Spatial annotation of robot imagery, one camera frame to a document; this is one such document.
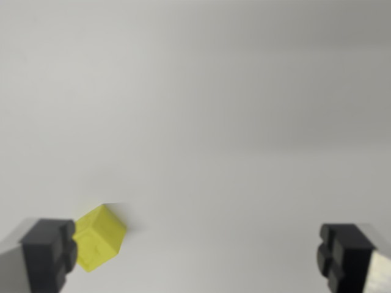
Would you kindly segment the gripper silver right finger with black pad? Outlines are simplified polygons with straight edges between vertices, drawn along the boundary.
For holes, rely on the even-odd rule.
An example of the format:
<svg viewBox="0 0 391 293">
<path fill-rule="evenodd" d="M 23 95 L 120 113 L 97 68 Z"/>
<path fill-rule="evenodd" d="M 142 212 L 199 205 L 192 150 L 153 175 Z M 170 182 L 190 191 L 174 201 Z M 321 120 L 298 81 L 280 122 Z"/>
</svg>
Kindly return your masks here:
<svg viewBox="0 0 391 293">
<path fill-rule="evenodd" d="M 390 241 L 369 224 L 324 223 L 318 270 L 331 292 L 390 292 Z"/>
</svg>

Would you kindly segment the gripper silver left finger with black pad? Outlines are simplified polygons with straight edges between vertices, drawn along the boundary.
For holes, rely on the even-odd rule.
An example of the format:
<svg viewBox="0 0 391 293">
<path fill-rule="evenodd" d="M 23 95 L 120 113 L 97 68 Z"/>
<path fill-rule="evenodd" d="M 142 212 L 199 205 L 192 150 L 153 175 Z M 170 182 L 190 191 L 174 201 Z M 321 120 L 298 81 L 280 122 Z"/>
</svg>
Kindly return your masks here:
<svg viewBox="0 0 391 293">
<path fill-rule="evenodd" d="M 60 292 L 78 246 L 70 219 L 26 218 L 1 239 L 1 292 Z"/>
</svg>

